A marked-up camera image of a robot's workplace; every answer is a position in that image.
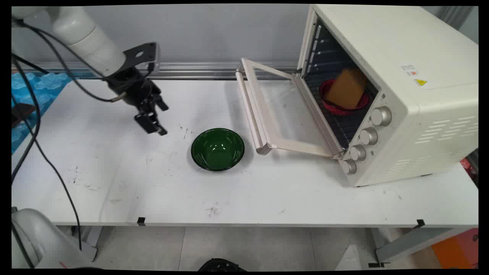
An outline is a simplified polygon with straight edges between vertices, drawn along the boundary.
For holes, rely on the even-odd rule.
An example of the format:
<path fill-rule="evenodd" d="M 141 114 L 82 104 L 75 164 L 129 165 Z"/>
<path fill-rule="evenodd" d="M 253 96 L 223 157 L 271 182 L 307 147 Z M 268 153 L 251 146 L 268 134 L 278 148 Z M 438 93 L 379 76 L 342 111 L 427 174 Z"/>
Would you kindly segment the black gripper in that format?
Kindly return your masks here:
<path fill-rule="evenodd" d="M 150 80 L 149 75 L 154 67 L 148 67 L 148 71 L 142 74 L 136 67 L 121 70 L 107 77 L 110 89 L 125 103 L 134 106 L 140 113 L 134 116 L 134 120 L 147 133 L 158 133 L 160 136 L 168 134 L 167 130 L 160 124 L 154 106 L 161 111 L 169 110 L 168 105 L 161 97 L 160 89 Z"/>

